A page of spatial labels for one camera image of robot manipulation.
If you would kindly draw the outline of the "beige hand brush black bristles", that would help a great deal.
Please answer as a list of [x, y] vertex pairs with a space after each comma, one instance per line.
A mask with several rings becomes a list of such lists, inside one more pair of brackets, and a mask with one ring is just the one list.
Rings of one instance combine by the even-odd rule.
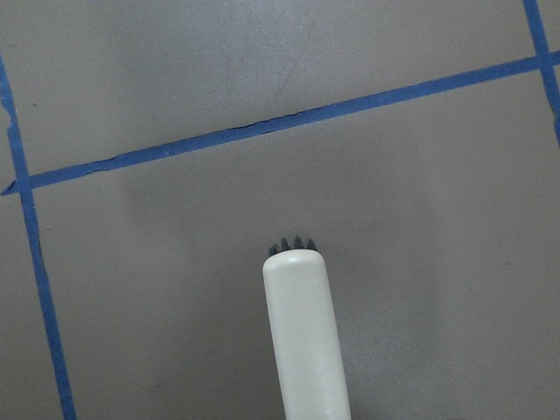
[[285, 417], [349, 419], [332, 293], [314, 241], [272, 245], [262, 276]]

